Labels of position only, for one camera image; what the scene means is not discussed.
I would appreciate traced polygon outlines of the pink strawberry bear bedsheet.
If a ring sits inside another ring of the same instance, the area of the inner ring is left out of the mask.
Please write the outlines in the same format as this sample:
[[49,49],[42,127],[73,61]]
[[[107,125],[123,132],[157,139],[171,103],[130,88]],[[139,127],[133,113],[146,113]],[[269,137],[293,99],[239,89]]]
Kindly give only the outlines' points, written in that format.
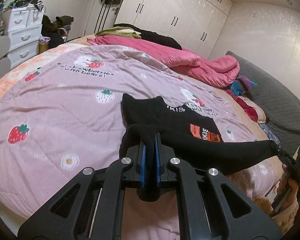
[[0,100],[0,204],[12,217],[29,218],[82,168],[119,157],[124,93],[189,106],[213,118],[226,141],[254,139],[223,91],[127,47],[77,46],[18,76]]

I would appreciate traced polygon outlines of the white glossy wardrobe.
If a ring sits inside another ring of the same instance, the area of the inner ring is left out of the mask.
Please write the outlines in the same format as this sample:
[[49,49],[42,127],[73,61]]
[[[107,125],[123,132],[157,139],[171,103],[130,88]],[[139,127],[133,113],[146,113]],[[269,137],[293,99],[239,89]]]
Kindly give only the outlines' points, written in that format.
[[115,23],[171,37],[208,58],[232,4],[230,0],[123,0]]

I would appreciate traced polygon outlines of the pink quilted duvet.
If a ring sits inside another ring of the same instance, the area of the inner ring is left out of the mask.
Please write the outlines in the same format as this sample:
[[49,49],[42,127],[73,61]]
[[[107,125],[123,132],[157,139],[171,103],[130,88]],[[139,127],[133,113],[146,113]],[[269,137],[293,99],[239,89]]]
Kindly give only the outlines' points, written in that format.
[[238,60],[231,55],[210,61],[188,50],[178,50],[142,39],[114,35],[87,38],[87,42],[93,45],[119,45],[142,51],[174,72],[216,88],[232,84],[240,70]]

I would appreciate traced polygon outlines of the beige bed blanket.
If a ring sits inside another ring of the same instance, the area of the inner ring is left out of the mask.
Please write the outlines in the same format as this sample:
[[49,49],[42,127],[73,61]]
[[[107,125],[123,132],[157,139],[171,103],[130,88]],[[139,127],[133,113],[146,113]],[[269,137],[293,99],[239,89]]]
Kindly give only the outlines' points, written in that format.
[[[82,38],[77,38],[70,43],[77,43],[85,46],[89,45],[96,45],[95,37],[94,36],[87,36]],[[251,101],[246,96],[236,96],[232,90],[224,89],[224,92],[227,93],[233,100],[243,108],[243,111],[246,113],[249,118],[258,123],[258,124],[265,124],[266,123],[266,114],[264,113],[263,109],[259,107],[256,103]]]

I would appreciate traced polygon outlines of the grey quilted headboard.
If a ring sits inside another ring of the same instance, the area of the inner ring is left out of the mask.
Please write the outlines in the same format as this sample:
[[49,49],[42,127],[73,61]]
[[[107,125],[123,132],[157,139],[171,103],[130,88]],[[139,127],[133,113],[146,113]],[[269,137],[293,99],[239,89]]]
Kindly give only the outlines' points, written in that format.
[[277,135],[300,136],[300,100],[280,81],[249,62],[228,51],[240,65],[240,74],[257,84],[248,97],[260,106],[267,117],[267,126]]

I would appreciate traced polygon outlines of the green blanket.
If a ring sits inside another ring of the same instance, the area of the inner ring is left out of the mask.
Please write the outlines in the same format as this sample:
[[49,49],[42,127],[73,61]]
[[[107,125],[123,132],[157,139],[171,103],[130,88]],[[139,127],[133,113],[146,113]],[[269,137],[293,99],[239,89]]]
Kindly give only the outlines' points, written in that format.
[[141,33],[129,27],[113,27],[110,29],[104,29],[95,34],[96,37],[106,36],[106,35],[141,39]]

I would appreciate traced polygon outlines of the white drawer cabinet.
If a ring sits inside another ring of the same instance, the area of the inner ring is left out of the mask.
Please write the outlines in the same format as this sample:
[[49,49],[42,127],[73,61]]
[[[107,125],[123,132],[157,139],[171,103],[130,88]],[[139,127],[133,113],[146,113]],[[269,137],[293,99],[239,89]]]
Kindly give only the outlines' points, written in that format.
[[4,34],[10,39],[7,58],[12,69],[38,55],[44,11],[43,5],[29,5],[3,13]]

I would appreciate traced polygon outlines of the black clothes on bed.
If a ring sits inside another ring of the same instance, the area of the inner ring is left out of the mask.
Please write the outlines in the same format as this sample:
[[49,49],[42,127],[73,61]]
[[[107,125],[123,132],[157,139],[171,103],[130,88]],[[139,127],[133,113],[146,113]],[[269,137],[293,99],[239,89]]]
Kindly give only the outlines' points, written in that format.
[[162,46],[171,47],[174,49],[182,50],[181,45],[173,38],[168,36],[163,36],[160,34],[157,34],[155,32],[149,31],[149,30],[142,30],[134,25],[128,24],[128,23],[119,23],[114,24],[113,27],[129,27],[133,30],[140,33],[140,36],[143,40],[153,42],[156,44],[160,44]]

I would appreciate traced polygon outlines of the dark clothes pile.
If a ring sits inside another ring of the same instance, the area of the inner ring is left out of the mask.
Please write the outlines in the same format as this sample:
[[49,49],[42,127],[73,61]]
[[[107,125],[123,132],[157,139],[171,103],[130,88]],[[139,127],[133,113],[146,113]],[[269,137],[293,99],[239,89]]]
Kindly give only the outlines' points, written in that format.
[[48,16],[44,15],[42,20],[41,34],[43,37],[50,38],[48,42],[48,48],[56,48],[64,43],[62,36],[62,28],[65,26],[71,26],[74,18],[71,16],[56,16],[56,20],[52,22]]

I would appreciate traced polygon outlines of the blue patterned cloth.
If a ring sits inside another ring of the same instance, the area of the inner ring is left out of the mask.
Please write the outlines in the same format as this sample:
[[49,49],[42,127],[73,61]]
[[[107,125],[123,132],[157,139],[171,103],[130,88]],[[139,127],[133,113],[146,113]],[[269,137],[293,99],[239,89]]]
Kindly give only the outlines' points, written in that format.
[[281,142],[279,138],[275,135],[275,133],[267,126],[267,124],[258,124],[265,135],[268,137],[269,140],[275,142],[277,146],[281,147]]

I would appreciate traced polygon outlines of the black small garment orange patches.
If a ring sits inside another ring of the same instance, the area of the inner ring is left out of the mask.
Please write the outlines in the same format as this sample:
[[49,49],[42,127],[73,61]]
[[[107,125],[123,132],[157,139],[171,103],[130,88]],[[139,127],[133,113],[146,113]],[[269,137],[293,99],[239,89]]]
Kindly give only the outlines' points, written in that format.
[[250,168],[275,156],[271,140],[224,142],[213,119],[186,105],[172,107],[163,98],[135,99],[123,94],[121,109],[127,130],[120,145],[120,156],[143,142],[146,147],[144,179],[138,194],[141,200],[160,198],[155,136],[171,147],[175,156],[199,170],[216,168],[225,176]]

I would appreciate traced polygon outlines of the red fabric on bed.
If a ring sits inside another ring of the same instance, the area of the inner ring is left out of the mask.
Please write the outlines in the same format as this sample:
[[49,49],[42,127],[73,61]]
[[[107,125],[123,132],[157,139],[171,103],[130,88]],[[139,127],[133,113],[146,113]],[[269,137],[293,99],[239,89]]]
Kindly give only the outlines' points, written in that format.
[[230,95],[238,105],[241,106],[243,111],[246,113],[247,116],[249,116],[251,120],[253,120],[254,122],[258,122],[258,114],[253,107],[249,106],[243,99],[236,96],[232,90],[226,89],[225,92],[228,95]]

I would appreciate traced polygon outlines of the striped colourful pillow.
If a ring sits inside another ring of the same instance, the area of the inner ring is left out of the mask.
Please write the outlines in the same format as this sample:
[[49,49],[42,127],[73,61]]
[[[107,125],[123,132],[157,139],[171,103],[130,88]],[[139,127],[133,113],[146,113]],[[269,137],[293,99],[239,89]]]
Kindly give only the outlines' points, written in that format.
[[238,74],[234,82],[230,85],[230,90],[236,95],[243,95],[252,88],[256,87],[257,83],[251,81],[246,76]]

